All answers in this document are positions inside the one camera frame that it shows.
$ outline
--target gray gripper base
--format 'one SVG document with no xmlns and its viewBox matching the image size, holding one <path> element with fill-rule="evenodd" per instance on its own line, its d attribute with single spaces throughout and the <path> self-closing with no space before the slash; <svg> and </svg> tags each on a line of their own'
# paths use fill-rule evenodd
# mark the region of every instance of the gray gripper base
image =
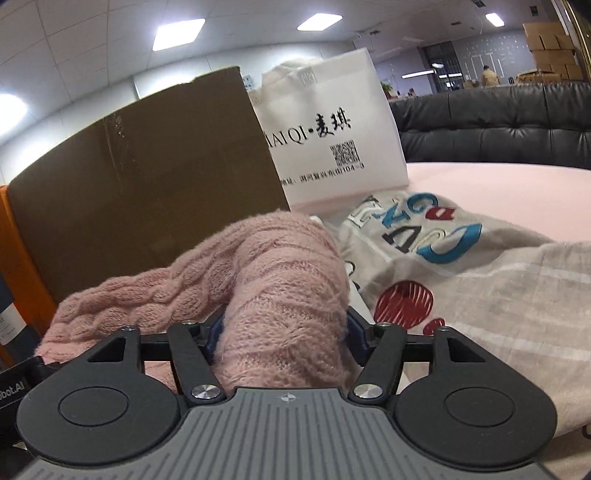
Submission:
<svg viewBox="0 0 591 480">
<path fill-rule="evenodd" d="M 20 480 L 548 480 L 542 467 L 474 473 L 409 447 L 386 414 L 357 407 L 335 388 L 239 388 L 231 400 L 192 409 L 163 445 L 128 463 L 75 469 L 38 459 Z"/>
</svg>

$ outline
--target graphic print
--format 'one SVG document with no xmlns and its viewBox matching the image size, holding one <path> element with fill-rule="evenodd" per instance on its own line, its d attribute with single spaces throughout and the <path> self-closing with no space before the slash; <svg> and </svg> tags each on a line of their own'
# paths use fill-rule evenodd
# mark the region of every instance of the graphic print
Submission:
<svg viewBox="0 0 591 480">
<path fill-rule="evenodd" d="M 410 330 L 425 321 L 433 309 L 433 293 L 421 283 L 403 280 L 395 283 L 380 296 L 375 308 L 374 320 L 400 325 Z M 431 320 L 423 329 L 423 335 L 445 325 L 445 320 Z"/>
</svg>

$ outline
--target white non-woven bag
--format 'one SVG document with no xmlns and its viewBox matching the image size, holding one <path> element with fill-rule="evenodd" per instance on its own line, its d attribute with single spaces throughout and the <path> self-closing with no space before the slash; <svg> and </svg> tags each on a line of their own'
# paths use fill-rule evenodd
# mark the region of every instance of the white non-woven bag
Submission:
<svg viewBox="0 0 591 480">
<path fill-rule="evenodd" d="M 367 50 L 286 62 L 249 94 L 292 210 L 325 213 L 408 184 L 398 129 Z"/>
</svg>

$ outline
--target sofa backrest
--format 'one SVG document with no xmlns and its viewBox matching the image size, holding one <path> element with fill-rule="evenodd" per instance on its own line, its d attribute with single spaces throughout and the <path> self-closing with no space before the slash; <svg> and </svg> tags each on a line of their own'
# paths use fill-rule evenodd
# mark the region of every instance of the sofa backrest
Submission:
<svg viewBox="0 0 591 480">
<path fill-rule="evenodd" d="M 591 84 L 465 89 L 391 104 L 407 162 L 591 169 Z"/>
</svg>

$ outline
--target cardboard box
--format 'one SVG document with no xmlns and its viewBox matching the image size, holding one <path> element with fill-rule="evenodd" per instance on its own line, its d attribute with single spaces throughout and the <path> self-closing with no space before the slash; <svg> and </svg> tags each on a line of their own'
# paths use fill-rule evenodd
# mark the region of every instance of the cardboard box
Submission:
<svg viewBox="0 0 591 480">
<path fill-rule="evenodd" d="M 170 265 L 232 222 L 288 210 L 237 67 L 85 128 L 15 178 L 8 197 L 56 301 Z"/>
<path fill-rule="evenodd" d="M 554 73 L 554 69 L 552 68 L 552 65 L 550 65 L 550 64 L 540 64 L 540 65 L 538 65 L 537 70 L 540 72 Z"/>
<path fill-rule="evenodd" d="M 564 35 L 564 28 L 560 22 L 535 22 L 524 23 L 525 35 L 528 37 L 538 35 Z"/>
<path fill-rule="evenodd" d="M 539 35 L 532 35 L 530 37 L 525 38 L 527 42 L 527 46 L 530 51 L 534 50 L 544 50 L 544 44 L 542 43 L 542 37 Z"/>
<path fill-rule="evenodd" d="M 556 35 L 547 33 L 540 35 L 540 38 L 544 44 L 545 50 L 560 50 L 560 45 L 558 44 L 558 38 Z"/>
<path fill-rule="evenodd" d="M 552 71 L 558 73 L 563 80 L 569 79 L 569 71 L 566 65 L 551 65 Z"/>
<path fill-rule="evenodd" d="M 555 83 L 561 81 L 562 78 L 558 73 L 531 72 L 517 77 L 517 83 Z"/>
<path fill-rule="evenodd" d="M 576 65 L 573 52 L 570 50 L 536 50 L 531 53 L 537 67 L 540 65 Z"/>
<path fill-rule="evenodd" d="M 578 65 L 565 65 L 569 73 L 569 80 L 584 80 L 583 70 Z"/>
<path fill-rule="evenodd" d="M 569 35 L 556 35 L 561 50 L 574 50 L 573 39 Z"/>
</svg>

